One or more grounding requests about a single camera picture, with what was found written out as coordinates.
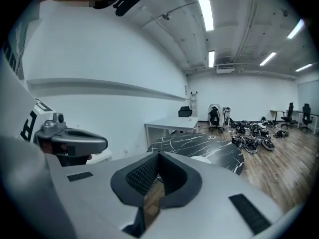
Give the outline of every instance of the table leg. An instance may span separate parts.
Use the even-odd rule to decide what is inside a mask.
[[[149,144],[150,144],[150,135],[149,135],[149,127],[146,125],[146,143],[149,147]]]
[[[315,122],[314,134],[316,133],[317,119],[318,119],[318,117],[316,116],[316,122]]]
[[[300,124],[300,113],[298,113],[298,128],[299,128],[299,124]]]

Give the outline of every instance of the black office chair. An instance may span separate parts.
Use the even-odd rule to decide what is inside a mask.
[[[193,110],[189,108],[189,106],[182,106],[180,110],[178,111],[179,117],[190,117],[193,113]]]
[[[291,125],[293,124],[293,121],[291,119],[292,114],[293,114],[293,110],[294,110],[294,103],[290,103],[289,104],[289,108],[288,108],[288,113],[287,113],[287,117],[285,117],[285,112],[283,112],[284,116],[281,117],[282,120],[285,121],[285,124],[281,124],[281,127],[286,126],[287,128],[293,128]]]
[[[305,104],[305,106],[303,107],[303,113],[304,113],[303,123],[306,126],[302,126],[300,129],[305,128],[307,131],[308,130],[311,131],[311,129],[308,127],[308,125],[313,122],[314,117],[311,117],[311,119],[310,119],[311,108],[310,108],[309,104]]]
[[[212,123],[213,126],[210,126],[209,128],[211,129],[211,132],[214,129],[219,130],[221,133],[223,133],[223,130],[225,130],[223,127],[219,126],[219,116],[218,116],[218,109],[216,107],[211,110],[210,114],[210,122]]]

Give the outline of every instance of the wooden floor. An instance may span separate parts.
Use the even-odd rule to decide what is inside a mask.
[[[210,132],[207,122],[199,123],[199,132],[216,135],[231,140],[232,128],[225,127],[224,133],[217,130]],[[292,207],[305,202],[316,179],[319,159],[319,137],[304,133],[298,128],[283,128],[290,134],[286,138],[275,138],[277,131],[268,128],[272,133],[271,141],[274,151],[259,146],[256,154],[241,149],[245,164],[240,177],[254,187],[262,190],[286,213]],[[159,214],[159,199],[164,196],[163,184],[156,181],[145,196],[144,216],[148,227]]]

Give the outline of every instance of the ceiling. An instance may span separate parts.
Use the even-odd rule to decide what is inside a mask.
[[[198,0],[141,0],[124,16],[158,42],[187,75],[234,64],[237,71],[298,76],[296,69],[317,62],[315,46],[304,28],[288,34],[300,18],[285,0],[211,0],[214,30],[206,32]],[[169,12],[170,20],[162,15]],[[259,64],[271,53],[265,66]]]

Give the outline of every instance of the marble table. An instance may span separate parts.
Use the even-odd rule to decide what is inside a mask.
[[[148,151],[163,150],[183,156],[203,156],[214,165],[227,168],[240,175],[244,168],[241,151],[222,138],[204,133],[180,133],[162,137],[153,142]]]

